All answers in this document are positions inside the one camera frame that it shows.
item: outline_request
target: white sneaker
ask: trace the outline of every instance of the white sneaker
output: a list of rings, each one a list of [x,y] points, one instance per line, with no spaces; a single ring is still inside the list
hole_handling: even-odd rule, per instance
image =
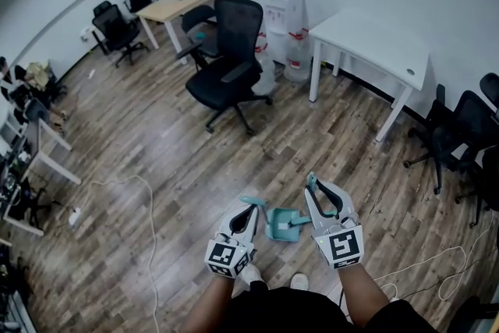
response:
[[[253,264],[247,264],[239,276],[247,285],[250,285],[251,282],[264,281],[260,271]]]
[[[304,274],[295,274],[291,279],[291,285],[289,287],[307,292],[309,289],[309,279]]]

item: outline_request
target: desk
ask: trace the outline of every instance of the desk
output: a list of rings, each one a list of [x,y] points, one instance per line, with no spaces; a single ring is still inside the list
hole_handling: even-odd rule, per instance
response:
[[[175,31],[173,30],[172,20],[184,12],[188,12],[189,10],[194,9],[194,7],[209,1],[210,0],[159,0],[138,11],[136,14],[139,16],[140,22],[147,32],[147,36],[155,49],[159,49],[159,46],[157,45],[156,38],[147,24],[148,19],[158,21],[159,23],[163,23],[165,25],[175,50],[179,52],[182,50],[182,47],[180,46],[180,42],[175,34]],[[187,64],[187,59],[185,57],[182,58],[182,64]]]
[[[43,161],[47,166],[50,168],[54,169],[54,171],[58,172],[65,178],[69,179],[70,181],[74,182],[76,185],[81,184],[81,179],[78,178],[76,175],[72,174],[70,171],[62,167],[60,164],[52,160],[46,153],[44,153],[41,149],[41,133],[42,130],[45,131],[52,139],[54,139],[58,144],[63,146],[66,150],[71,151],[72,148],[71,146],[63,140],[50,126],[48,126],[43,120],[38,119],[37,122],[30,122],[26,132],[25,132],[25,137],[23,138],[29,145],[31,149],[31,159],[30,162],[27,164],[26,169],[23,173],[23,176],[21,177],[21,180],[19,182],[22,182],[27,176],[30,171],[30,168],[32,165],[34,165],[37,160]],[[14,203],[14,200],[17,198],[17,194],[19,193],[19,187],[17,187],[14,192],[12,193],[12,196],[10,197],[10,202],[7,208],[5,209],[5,213],[3,214],[3,220],[17,226],[18,228],[24,229],[28,232],[31,232],[35,235],[38,236],[43,236],[44,231],[35,228],[29,224],[27,224],[24,221],[18,221],[15,218],[12,218],[9,216],[9,211],[11,206]]]
[[[376,135],[376,140],[382,141],[412,89],[423,88],[429,57],[426,45],[405,32],[384,27],[351,9],[334,14],[309,34],[314,38],[310,101],[317,99],[321,52],[325,45],[336,50],[334,76],[338,75],[341,55],[345,53],[349,62],[350,57],[357,58],[393,76],[402,85],[402,92],[391,105],[393,111]]]

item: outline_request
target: baseboard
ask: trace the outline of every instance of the baseboard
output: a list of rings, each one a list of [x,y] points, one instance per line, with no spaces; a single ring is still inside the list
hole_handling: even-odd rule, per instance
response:
[[[331,71],[333,70],[333,65],[329,64],[328,62],[322,62],[322,66],[326,66],[326,68],[330,69]],[[390,103],[395,99],[394,97],[390,96],[388,93],[383,92],[381,89],[375,87],[374,85],[371,85],[370,83],[366,82],[365,80],[361,80],[358,76],[355,76],[351,73],[347,73],[343,69],[339,70],[339,75],[346,76],[350,80],[358,83],[359,85],[362,85],[366,89],[369,89],[371,92],[373,92],[374,94],[377,94],[378,96],[382,97],[386,101],[389,101]],[[411,108],[409,108],[405,105],[402,108],[402,111],[405,112],[407,115],[411,116],[413,119],[415,119],[420,124],[424,125],[425,118],[422,117],[421,115],[419,115],[417,112],[415,112]]]

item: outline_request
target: chair armrest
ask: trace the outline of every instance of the chair armrest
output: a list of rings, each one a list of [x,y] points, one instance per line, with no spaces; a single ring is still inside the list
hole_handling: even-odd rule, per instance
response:
[[[243,73],[248,71],[252,67],[250,62],[244,62],[235,67],[230,73],[223,76],[221,81],[223,83],[231,83],[233,80],[238,79]]]
[[[181,58],[184,58],[187,55],[190,55],[191,53],[195,52],[198,48],[201,47],[202,44],[203,44],[203,42],[197,41],[197,42],[190,44],[186,48],[183,48],[179,53],[177,53],[177,55],[176,55],[177,60],[180,60]]]
[[[437,85],[437,100],[445,105],[445,86],[441,83]]]

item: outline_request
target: teal dustpan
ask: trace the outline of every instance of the teal dustpan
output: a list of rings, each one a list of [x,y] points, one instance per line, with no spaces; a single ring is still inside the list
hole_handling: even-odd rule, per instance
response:
[[[310,217],[300,217],[299,210],[293,208],[267,211],[265,201],[256,197],[243,197],[241,201],[261,208],[265,217],[265,235],[272,240],[296,243],[299,241],[299,226],[312,221]]]

